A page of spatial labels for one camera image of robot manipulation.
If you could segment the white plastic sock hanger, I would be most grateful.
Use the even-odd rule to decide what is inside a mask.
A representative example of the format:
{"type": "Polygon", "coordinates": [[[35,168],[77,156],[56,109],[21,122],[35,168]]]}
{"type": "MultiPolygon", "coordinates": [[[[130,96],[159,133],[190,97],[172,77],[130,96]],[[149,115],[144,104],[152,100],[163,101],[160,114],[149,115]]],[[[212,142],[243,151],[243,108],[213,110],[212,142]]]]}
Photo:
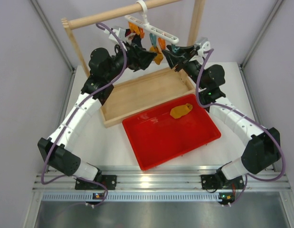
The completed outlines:
{"type": "Polygon", "coordinates": [[[133,25],[137,26],[140,29],[146,30],[150,34],[155,35],[156,37],[161,38],[162,40],[165,40],[173,45],[178,44],[178,42],[179,42],[178,37],[166,32],[162,29],[159,29],[149,23],[148,18],[147,18],[148,7],[147,7],[147,4],[145,1],[137,0],[136,4],[140,5],[140,7],[142,8],[142,12],[140,12],[142,20],[139,20],[131,15],[125,15],[124,18],[129,23],[132,23],[133,25]]]}

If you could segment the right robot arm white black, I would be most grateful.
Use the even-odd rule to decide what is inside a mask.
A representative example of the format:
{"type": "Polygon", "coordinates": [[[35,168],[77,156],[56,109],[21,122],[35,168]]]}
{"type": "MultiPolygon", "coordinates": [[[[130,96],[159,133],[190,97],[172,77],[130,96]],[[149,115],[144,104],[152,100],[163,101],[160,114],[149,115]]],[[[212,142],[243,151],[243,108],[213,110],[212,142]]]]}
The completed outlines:
{"type": "Polygon", "coordinates": [[[240,112],[228,100],[220,86],[225,83],[221,65],[205,65],[213,49],[208,45],[178,47],[168,45],[163,54],[169,67],[183,70],[196,84],[196,99],[200,107],[220,119],[235,133],[245,146],[241,157],[217,169],[215,179],[221,188],[228,188],[234,179],[243,175],[256,178],[256,174],[275,162],[285,160],[277,129],[267,129],[240,112]]]}

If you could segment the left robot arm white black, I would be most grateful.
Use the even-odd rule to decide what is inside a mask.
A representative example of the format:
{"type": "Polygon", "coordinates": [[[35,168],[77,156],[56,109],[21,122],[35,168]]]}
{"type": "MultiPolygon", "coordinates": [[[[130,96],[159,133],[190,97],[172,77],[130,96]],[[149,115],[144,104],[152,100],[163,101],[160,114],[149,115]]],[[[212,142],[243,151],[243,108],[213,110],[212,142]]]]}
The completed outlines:
{"type": "Polygon", "coordinates": [[[72,153],[76,141],[90,118],[105,104],[113,91],[113,83],[125,69],[145,70],[156,57],[156,53],[136,44],[123,44],[121,47],[115,45],[114,51],[115,55],[110,55],[103,47],[92,51],[89,61],[90,76],[75,105],[48,138],[38,141],[38,149],[45,165],[66,176],[85,179],[92,189],[101,186],[101,171],[72,153]]]}

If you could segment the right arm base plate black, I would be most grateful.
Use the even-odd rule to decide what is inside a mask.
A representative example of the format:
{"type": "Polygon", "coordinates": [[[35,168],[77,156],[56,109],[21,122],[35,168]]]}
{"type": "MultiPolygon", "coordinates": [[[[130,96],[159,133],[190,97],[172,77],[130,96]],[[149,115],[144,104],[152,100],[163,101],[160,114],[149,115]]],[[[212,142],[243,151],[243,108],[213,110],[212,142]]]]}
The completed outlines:
{"type": "Polygon", "coordinates": [[[245,184],[241,176],[232,180],[222,180],[217,174],[204,174],[200,177],[202,189],[209,192],[214,190],[242,190],[245,184]]]}

